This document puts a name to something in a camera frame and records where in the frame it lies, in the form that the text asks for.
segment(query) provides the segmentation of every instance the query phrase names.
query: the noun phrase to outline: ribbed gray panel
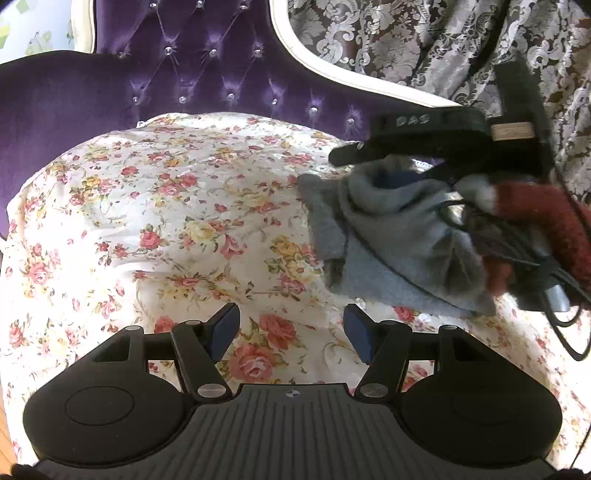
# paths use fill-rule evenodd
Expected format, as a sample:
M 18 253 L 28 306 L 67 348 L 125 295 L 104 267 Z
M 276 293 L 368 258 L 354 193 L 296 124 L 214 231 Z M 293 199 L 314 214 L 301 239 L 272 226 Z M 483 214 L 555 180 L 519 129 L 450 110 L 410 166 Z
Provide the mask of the ribbed gray panel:
M 286 396 L 293 388 L 299 397 Z M 553 471 L 543 460 L 496 470 L 441 460 L 388 408 L 357 402 L 342 385 L 245 385 L 227 403 L 199 407 L 149 458 L 92 470 L 45 460 L 38 469 L 55 480 L 541 480 Z

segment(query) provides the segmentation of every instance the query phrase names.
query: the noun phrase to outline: white trim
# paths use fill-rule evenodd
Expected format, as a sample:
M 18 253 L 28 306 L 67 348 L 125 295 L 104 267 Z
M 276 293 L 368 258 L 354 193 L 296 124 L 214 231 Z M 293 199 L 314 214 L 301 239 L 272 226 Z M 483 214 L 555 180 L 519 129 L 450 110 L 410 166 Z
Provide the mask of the white trim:
M 96 37 L 94 0 L 72 0 L 70 19 L 74 35 L 74 50 L 93 53 Z
M 423 106 L 457 106 L 458 103 L 447 100 L 443 97 L 420 90 L 387 82 L 368 75 L 345 70 L 333 65 L 320 57 L 314 55 L 302 45 L 291 27 L 288 9 L 288 0 L 269 0 L 271 6 L 271 21 L 275 33 L 283 43 L 283 46 L 299 63 L 305 68 L 322 75 L 333 82 L 348 85 L 368 92 L 379 93 L 389 97 L 398 98 L 411 103 Z

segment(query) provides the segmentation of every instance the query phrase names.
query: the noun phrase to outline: floral bedsheet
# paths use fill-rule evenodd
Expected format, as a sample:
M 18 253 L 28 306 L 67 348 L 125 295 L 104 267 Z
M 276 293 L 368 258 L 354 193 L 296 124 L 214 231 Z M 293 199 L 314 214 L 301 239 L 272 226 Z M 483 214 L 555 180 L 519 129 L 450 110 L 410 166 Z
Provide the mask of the floral bedsheet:
M 9 205 L 0 277 L 0 375 L 18 460 L 36 460 L 25 402 L 65 367 L 126 325 L 168 332 L 229 301 L 240 306 L 241 331 L 218 368 L 232 388 L 354 388 L 366 366 L 343 333 L 342 311 L 357 301 L 375 320 L 417 331 L 457 324 L 543 383 L 564 414 L 548 459 L 569 466 L 591 421 L 589 361 L 568 358 L 542 315 L 507 296 L 496 317 L 453 319 L 327 291 L 296 177 L 343 174 L 327 164 L 339 144 L 267 118 L 172 113 L 85 142 L 32 177 Z M 580 349 L 590 322 L 583 316 L 568 332 Z M 412 362 L 405 387 L 430 369 Z M 177 383 L 171 362 L 150 370 Z M 577 465 L 591 469 L 588 448 Z

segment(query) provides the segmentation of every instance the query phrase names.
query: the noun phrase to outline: purple velvet upholstery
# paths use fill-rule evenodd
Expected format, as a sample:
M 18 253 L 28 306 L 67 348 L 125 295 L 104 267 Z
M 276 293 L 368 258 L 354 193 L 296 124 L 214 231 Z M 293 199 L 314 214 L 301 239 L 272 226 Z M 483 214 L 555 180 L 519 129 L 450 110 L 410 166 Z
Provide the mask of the purple velvet upholstery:
M 246 112 L 355 140 L 370 116 L 403 103 L 302 67 L 275 36 L 267 0 L 197 2 L 96 0 L 97 54 L 59 51 L 0 66 L 1 234 L 6 204 L 30 175 L 139 120 Z

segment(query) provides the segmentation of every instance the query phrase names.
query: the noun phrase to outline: wooden floor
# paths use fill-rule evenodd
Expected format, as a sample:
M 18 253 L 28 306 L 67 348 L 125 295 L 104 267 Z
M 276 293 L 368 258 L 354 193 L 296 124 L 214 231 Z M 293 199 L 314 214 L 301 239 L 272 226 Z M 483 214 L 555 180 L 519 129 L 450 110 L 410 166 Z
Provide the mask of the wooden floor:
M 6 413 L 2 401 L 2 387 L 0 387 L 0 473 L 10 473 L 10 467 L 17 461 L 12 449 L 12 442 L 6 426 Z

